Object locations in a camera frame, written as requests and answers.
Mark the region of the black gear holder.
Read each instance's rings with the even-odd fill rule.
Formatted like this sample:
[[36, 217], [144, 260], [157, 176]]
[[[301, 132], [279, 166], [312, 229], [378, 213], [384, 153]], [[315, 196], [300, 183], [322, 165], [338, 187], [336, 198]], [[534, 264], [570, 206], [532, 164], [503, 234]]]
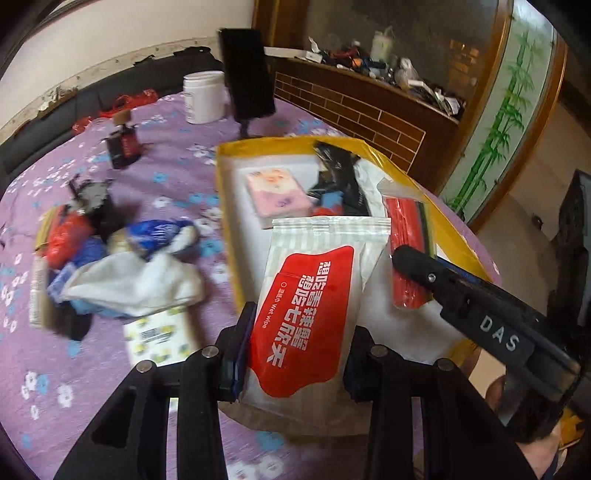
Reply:
[[124, 226], [124, 217], [114, 204], [110, 193], [112, 180], [78, 181], [78, 175], [68, 181], [76, 210], [84, 215], [95, 234], [103, 242]]

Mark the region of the black sofa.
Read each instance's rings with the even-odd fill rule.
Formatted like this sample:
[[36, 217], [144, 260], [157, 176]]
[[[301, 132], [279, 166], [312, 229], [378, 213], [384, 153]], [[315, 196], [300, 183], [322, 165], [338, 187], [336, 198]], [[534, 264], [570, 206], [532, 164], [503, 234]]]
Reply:
[[14, 133], [1, 142], [1, 188], [6, 189], [43, 155], [71, 139], [76, 122], [94, 119], [120, 106], [121, 96], [149, 89], [158, 96], [178, 93], [185, 75], [221, 69], [221, 61], [214, 58], [211, 49], [191, 46], [163, 58], [149, 55], [125, 70], [67, 93], [55, 106], [19, 121]]

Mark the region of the red plastic bag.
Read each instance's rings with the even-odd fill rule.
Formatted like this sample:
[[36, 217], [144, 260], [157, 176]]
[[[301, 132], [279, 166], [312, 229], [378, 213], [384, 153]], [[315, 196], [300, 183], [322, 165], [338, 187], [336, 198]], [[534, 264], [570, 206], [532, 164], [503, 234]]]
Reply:
[[45, 255], [48, 266], [61, 269], [93, 233], [94, 228], [85, 215], [73, 211], [58, 216], [48, 236]]

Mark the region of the white cup with straw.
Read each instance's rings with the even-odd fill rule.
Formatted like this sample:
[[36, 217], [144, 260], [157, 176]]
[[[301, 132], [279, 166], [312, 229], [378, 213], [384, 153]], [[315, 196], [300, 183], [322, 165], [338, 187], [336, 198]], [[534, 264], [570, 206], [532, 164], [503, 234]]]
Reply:
[[394, 50], [394, 29], [388, 26], [384, 31], [376, 31], [373, 37], [370, 58], [389, 63]]

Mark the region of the yellow rimmed white tray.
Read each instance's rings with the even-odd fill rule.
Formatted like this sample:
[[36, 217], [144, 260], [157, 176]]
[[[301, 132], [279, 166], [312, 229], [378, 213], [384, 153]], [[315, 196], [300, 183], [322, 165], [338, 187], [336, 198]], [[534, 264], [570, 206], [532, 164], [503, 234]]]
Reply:
[[260, 225], [246, 177], [286, 168], [303, 187], [317, 181], [320, 160], [311, 137], [269, 137], [220, 145], [216, 179], [223, 235], [237, 303], [256, 303], [247, 342], [245, 387], [221, 411], [253, 430], [290, 436], [352, 436], [368, 432], [370, 405], [349, 397], [342, 381], [353, 331], [404, 358], [431, 365], [448, 357], [464, 364], [474, 342], [444, 321], [429, 302], [402, 309], [392, 301], [390, 221], [380, 182], [419, 196], [402, 170], [359, 140], [332, 144], [360, 156], [353, 173], [370, 199], [366, 216], [303, 216]]

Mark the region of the white plastic jar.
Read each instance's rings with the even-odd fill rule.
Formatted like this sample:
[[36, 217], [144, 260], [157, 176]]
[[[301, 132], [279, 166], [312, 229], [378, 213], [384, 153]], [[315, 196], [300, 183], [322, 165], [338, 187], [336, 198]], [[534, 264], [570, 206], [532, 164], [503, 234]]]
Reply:
[[225, 112], [224, 73], [211, 70], [183, 77], [185, 118], [189, 124], [201, 125], [221, 120]]

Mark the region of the colourful foam sheets bag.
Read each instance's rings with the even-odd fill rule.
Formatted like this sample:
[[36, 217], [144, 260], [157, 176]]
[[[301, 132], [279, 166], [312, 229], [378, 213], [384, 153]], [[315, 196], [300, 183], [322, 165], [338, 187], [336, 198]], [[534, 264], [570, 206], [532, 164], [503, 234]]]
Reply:
[[381, 180], [378, 191], [391, 223], [393, 304], [416, 310], [431, 300], [431, 293], [408, 274], [410, 261], [416, 256], [434, 257], [437, 251], [429, 207], [419, 193], [393, 180]]

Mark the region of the blue white plastic bag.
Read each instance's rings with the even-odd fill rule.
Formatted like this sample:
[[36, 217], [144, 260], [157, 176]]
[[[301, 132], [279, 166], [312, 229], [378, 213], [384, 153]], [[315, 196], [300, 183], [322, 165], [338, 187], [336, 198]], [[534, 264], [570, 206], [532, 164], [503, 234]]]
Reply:
[[129, 224], [107, 241], [110, 254], [133, 252], [144, 260], [156, 253], [181, 254], [199, 239], [197, 227], [189, 220], [146, 220]]

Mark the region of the lemon print tissue pack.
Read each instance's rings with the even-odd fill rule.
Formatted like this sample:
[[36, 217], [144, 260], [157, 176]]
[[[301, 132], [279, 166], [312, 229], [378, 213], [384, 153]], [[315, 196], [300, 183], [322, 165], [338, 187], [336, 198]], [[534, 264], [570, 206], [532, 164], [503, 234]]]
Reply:
[[127, 355], [132, 366], [149, 360], [157, 366], [179, 363], [199, 349], [185, 307], [144, 316], [123, 326]]

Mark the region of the wooden brick pattern sideboard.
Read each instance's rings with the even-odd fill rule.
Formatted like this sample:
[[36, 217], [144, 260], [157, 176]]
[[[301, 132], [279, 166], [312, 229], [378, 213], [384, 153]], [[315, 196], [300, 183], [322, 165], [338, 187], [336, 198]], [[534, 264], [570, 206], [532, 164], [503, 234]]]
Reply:
[[459, 122], [398, 88], [348, 70], [270, 58], [274, 94], [353, 138], [366, 141], [438, 194]]

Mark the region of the black plastic pouch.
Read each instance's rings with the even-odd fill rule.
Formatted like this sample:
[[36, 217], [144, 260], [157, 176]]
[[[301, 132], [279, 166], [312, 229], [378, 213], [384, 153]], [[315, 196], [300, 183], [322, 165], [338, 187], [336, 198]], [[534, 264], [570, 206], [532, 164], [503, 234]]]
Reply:
[[339, 193], [346, 216], [369, 216], [366, 196], [356, 181], [355, 165], [360, 156], [321, 141], [315, 142], [314, 151], [324, 169], [318, 171], [317, 183], [308, 189], [308, 196], [319, 202], [325, 195]]

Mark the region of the white towel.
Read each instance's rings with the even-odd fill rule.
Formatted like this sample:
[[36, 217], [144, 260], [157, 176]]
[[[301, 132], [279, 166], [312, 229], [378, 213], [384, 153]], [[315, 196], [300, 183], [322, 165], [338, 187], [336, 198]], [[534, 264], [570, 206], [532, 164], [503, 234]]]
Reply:
[[145, 261], [133, 252], [120, 252], [78, 268], [60, 298], [143, 317], [197, 304], [205, 298], [205, 287], [193, 265], [168, 253]]

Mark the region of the black red small device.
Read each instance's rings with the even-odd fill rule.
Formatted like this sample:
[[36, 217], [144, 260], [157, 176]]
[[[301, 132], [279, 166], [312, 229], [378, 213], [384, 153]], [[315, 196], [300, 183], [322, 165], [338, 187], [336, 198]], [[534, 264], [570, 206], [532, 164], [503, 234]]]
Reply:
[[126, 169], [142, 155], [142, 146], [135, 127], [131, 124], [130, 110], [122, 110], [112, 117], [115, 130], [105, 139], [112, 168]]

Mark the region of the purple floral tablecloth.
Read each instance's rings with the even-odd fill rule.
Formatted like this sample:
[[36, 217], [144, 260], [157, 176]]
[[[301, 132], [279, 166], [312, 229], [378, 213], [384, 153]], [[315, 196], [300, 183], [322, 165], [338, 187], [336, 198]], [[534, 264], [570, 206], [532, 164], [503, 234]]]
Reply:
[[[139, 361], [185, 359], [235, 323], [215, 184], [217, 147], [235, 137], [231, 118], [187, 123], [184, 102], [166, 96], [132, 114], [145, 154], [123, 170], [96, 120], [19, 174], [1, 201], [1, 424], [26, 465], [50, 479], [76, 439]], [[131, 223], [186, 220], [193, 243], [156, 263], [118, 248], [105, 263], [97, 300], [48, 299], [52, 280], [35, 253], [43, 217], [70, 197], [69, 182], [108, 183]], [[48, 299], [53, 325], [32, 310]]]

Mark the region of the black phone on stand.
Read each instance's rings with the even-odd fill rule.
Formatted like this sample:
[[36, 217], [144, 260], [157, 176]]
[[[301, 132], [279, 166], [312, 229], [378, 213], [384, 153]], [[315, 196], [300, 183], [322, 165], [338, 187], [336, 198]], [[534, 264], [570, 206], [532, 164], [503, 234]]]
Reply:
[[252, 120], [276, 113], [263, 37], [256, 29], [222, 28], [218, 40], [238, 139], [249, 139]]

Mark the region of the pink tissue pack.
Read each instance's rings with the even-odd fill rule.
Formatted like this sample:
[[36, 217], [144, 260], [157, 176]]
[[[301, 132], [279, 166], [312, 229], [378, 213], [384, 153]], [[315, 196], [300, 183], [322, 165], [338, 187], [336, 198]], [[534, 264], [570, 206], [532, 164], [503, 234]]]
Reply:
[[263, 229], [270, 229], [276, 219], [311, 214], [311, 198], [286, 168], [248, 172], [245, 174], [245, 186]]

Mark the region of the red white wet wipes pack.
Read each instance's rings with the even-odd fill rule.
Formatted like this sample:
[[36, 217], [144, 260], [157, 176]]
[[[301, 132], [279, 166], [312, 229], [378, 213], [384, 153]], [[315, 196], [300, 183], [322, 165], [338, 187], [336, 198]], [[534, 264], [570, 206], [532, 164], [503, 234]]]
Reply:
[[345, 423], [342, 374], [390, 232], [389, 219], [372, 216], [273, 221], [243, 402], [308, 430]]

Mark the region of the red bag on sofa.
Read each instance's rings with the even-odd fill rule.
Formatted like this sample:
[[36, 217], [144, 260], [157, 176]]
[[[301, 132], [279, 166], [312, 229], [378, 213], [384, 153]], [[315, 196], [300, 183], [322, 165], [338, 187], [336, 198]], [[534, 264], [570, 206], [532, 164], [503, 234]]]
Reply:
[[113, 105], [110, 108], [101, 109], [95, 114], [91, 114], [77, 120], [72, 126], [72, 131], [75, 135], [78, 135], [84, 132], [85, 129], [96, 118], [112, 119], [120, 112], [129, 111], [139, 106], [155, 103], [157, 100], [158, 94], [153, 89], [143, 90], [141, 93], [136, 95], [120, 95], [115, 99]]

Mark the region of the bamboo painted wall panel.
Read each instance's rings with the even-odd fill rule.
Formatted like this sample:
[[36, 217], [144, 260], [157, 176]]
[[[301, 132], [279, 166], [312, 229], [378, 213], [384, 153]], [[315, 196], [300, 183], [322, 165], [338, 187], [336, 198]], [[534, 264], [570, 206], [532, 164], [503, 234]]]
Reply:
[[440, 198], [468, 225], [484, 222], [536, 146], [557, 102], [568, 47], [529, 1], [513, 1], [486, 104]]

